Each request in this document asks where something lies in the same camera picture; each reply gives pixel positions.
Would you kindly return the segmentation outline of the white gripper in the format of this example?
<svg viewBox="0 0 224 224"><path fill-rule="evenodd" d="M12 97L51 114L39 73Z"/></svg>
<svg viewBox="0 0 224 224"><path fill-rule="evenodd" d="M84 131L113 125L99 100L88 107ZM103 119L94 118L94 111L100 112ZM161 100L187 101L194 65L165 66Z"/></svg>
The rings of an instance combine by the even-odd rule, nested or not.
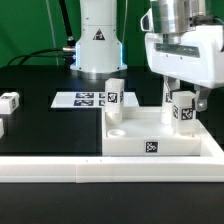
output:
<svg viewBox="0 0 224 224"><path fill-rule="evenodd" d="M141 29L146 32L145 49L151 71L165 76L167 99L172 100L173 93L180 90L180 80L193 83L195 109L205 111L210 89L224 86L224 27L196 26L180 37L179 44L168 44L163 42L162 34L154 33L149 9L141 18Z"/></svg>

